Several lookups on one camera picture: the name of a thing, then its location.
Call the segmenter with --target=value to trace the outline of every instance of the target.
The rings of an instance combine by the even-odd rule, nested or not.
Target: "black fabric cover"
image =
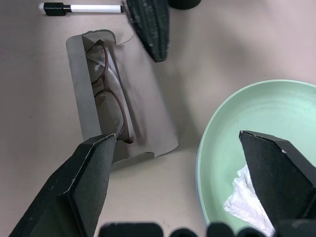
[[[167,0],[127,0],[124,11],[144,48],[156,62],[165,61],[169,46]]]

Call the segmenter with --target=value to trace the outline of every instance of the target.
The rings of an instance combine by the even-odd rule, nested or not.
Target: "green plate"
[[[233,192],[236,172],[246,165],[240,130],[286,140],[316,164],[316,86],[293,80],[270,80],[247,86],[215,112],[197,156],[197,191],[206,223],[225,222],[236,232],[249,226],[223,210]]]

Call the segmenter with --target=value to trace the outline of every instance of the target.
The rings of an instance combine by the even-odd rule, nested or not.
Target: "white tissue paper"
[[[234,192],[225,201],[224,210],[271,237],[275,230],[252,186],[248,166],[237,171],[237,175],[233,181]]]

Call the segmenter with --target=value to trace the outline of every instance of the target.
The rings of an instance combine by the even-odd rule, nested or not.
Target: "eyeglasses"
[[[105,124],[101,124],[102,132],[115,133],[117,140],[133,143],[134,138],[130,136],[126,113],[120,100],[124,95],[119,76],[107,45],[98,40],[85,56],[98,115],[106,121]]]

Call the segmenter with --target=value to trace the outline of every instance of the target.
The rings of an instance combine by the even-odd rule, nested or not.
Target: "marker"
[[[45,2],[39,4],[39,10],[47,16],[65,16],[68,12],[75,13],[123,13],[121,5],[64,5],[62,2]]]

